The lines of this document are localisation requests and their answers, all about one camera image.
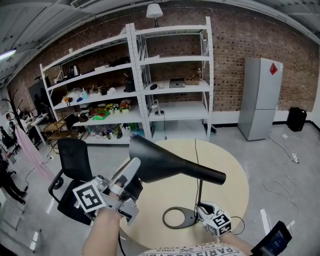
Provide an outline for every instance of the round table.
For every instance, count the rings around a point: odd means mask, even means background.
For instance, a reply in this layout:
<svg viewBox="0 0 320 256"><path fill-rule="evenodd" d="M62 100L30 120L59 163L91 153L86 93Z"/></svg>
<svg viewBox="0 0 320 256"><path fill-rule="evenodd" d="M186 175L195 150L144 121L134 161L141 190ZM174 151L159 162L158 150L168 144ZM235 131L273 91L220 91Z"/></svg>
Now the round table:
<svg viewBox="0 0 320 256"><path fill-rule="evenodd" d="M203 140L170 139L156 143L181 158L226 173L223 185L203 182L201 201L217 203L230 216L243 217L249 201L246 173L239 162L223 148ZM214 241L202 222L183 228L170 229L162 221L163 213L170 207L194 209L197 180L179 174L153 183L143 183L137 200L139 213L131 226L122 218L120 226L136 242L148 248L192 246ZM166 220L176 226L183 222L181 214L168 213ZM232 218L232 228L240 222Z"/></svg>

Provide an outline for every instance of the red diamond sticker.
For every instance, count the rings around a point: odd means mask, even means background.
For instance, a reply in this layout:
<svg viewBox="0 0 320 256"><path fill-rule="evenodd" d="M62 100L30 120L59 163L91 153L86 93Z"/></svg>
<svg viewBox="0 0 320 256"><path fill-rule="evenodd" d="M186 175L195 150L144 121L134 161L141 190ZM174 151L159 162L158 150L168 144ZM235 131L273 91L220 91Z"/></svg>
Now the red diamond sticker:
<svg viewBox="0 0 320 256"><path fill-rule="evenodd" d="M272 63L271 68L270 68L270 73L271 75L274 75L278 71L276 65Z"/></svg>

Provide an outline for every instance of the potted plant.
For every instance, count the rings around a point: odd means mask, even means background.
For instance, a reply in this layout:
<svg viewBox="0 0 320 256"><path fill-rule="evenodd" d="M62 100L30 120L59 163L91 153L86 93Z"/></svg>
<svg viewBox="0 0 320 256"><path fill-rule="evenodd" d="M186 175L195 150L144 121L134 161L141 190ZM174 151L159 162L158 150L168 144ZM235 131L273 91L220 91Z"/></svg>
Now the potted plant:
<svg viewBox="0 0 320 256"><path fill-rule="evenodd" d="M114 105L112 103L109 103L108 105L105 106L105 110L106 111L109 111L110 114L114 114L115 111L114 111Z"/></svg>
<svg viewBox="0 0 320 256"><path fill-rule="evenodd" d="M131 100L130 99L124 99L123 102L127 103L129 106L129 109L131 109Z"/></svg>
<svg viewBox="0 0 320 256"><path fill-rule="evenodd" d="M127 101L125 101L125 100L121 101L120 107L122 109L123 114L129 113L129 104Z"/></svg>
<svg viewBox="0 0 320 256"><path fill-rule="evenodd" d="M120 114L120 106L119 104L113 104L113 111L116 115Z"/></svg>

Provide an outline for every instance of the power strip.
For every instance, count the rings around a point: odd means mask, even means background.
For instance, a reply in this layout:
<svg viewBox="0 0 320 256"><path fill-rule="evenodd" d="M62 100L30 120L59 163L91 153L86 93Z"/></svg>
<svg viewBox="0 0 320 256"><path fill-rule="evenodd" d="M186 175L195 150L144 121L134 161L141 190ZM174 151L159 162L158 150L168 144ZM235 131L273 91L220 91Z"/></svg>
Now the power strip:
<svg viewBox="0 0 320 256"><path fill-rule="evenodd" d="M299 159L297 157L297 154L296 153L291 153L291 156L292 156L292 160L296 163L296 164L299 164Z"/></svg>

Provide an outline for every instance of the mesh chair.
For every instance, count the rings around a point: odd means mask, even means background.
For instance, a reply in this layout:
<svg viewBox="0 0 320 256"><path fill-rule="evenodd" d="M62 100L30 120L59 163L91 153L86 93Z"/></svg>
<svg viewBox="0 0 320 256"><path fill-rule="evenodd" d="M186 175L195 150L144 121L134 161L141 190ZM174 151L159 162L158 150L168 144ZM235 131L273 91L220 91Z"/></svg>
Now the mesh chair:
<svg viewBox="0 0 320 256"><path fill-rule="evenodd" d="M77 199L73 193L74 188L93 179L87 144L76 138L61 138L58 140L57 144L62 169L54 178L54 181L51 183L48 191L58 202L57 209L61 213L75 221L90 225L91 220L85 215L81 206L79 204L77 207L75 206ZM59 200L55 197L53 189L62 174L71 178L73 181L70 182L62 198Z"/></svg>

